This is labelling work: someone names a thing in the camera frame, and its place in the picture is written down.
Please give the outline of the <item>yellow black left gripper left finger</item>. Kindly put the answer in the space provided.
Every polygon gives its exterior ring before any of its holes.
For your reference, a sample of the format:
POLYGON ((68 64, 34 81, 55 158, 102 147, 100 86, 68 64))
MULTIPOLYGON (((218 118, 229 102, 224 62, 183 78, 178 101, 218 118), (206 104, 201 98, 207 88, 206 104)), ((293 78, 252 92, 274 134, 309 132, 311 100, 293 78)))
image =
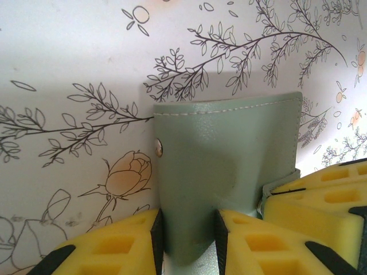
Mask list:
POLYGON ((163 215, 147 210, 69 239, 31 275, 162 275, 163 215))

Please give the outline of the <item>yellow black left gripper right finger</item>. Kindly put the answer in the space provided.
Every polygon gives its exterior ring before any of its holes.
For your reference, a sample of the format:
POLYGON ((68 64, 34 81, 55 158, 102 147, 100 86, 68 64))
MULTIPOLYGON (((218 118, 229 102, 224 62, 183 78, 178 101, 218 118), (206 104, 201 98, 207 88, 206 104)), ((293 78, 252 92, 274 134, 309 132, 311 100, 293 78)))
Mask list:
POLYGON ((216 210, 219 275, 358 275, 321 241, 233 210, 216 210))

